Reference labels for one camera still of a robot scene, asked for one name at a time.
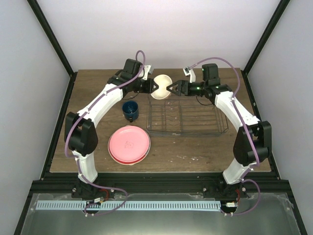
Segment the black wire dish rack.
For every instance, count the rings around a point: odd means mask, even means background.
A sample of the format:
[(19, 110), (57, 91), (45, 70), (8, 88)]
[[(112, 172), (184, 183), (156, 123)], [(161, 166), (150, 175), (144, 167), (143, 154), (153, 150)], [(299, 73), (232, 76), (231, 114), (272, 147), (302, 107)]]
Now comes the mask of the black wire dish rack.
[(220, 136), (229, 129), (227, 117), (202, 97), (148, 96), (147, 131), (154, 137)]

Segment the pink plastic plate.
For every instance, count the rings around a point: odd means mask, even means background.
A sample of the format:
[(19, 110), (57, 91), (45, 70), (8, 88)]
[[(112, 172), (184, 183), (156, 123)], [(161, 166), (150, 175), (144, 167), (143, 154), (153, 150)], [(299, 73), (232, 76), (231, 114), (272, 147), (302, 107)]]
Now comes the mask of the pink plastic plate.
[(116, 130), (108, 142), (108, 152), (122, 165), (134, 165), (148, 155), (151, 147), (149, 135), (140, 127), (124, 126)]

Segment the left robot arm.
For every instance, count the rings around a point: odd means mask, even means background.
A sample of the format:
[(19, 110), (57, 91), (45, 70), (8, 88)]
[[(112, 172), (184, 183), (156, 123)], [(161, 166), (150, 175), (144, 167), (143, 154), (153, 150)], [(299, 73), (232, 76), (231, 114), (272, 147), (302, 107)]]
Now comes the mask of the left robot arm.
[(94, 151), (98, 145), (96, 127), (104, 115), (129, 92), (151, 94), (158, 89), (151, 65), (127, 59), (124, 68), (108, 79), (98, 96), (77, 113), (69, 112), (65, 119), (65, 155), (73, 158), (78, 178), (84, 182), (83, 193), (96, 197), (100, 186), (95, 182)]

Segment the cream ceramic bowl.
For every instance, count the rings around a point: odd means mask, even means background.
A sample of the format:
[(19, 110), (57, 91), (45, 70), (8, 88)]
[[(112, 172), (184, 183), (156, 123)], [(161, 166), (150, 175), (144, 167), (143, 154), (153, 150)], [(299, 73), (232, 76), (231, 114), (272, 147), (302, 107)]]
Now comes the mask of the cream ceramic bowl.
[(173, 83), (172, 79), (165, 74), (158, 75), (154, 79), (159, 85), (159, 91), (157, 92), (157, 94), (151, 94), (152, 98), (157, 100), (166, 99), (170, 95), (166, 87)]

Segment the blue ceramic mug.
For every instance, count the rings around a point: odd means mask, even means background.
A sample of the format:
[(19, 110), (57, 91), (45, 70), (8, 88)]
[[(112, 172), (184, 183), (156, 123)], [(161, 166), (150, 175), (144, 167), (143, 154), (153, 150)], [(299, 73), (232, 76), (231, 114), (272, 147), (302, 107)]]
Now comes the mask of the blue ceramic mug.
[(127, 101), (122, 105), (124, 118), (129, 122), (134, 122), (139, 117), (139, 107), (135, 101)]

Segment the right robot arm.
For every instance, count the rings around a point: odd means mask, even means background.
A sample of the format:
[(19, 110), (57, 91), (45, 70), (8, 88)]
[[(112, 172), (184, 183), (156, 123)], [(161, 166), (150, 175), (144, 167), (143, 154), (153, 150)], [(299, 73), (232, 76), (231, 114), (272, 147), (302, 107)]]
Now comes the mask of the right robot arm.
[(234, 160), (224, 170), (224, 180), (217, 185), (219, 195), (229, 197), (235, 191), (234, 184), (243, 181), (249, 172), (271, 155), (271, 125), (251, 114), (239, 102), (232, 89), (221, 84), (216, 64), (205, 64), (201, 68), (202, 82), (196, 82), (193, 69), (186, 67), (183, 71), (189, 80), (179, 80), (166, 89), (177, 96), (206, 97), (225, 114), (236, 129)]

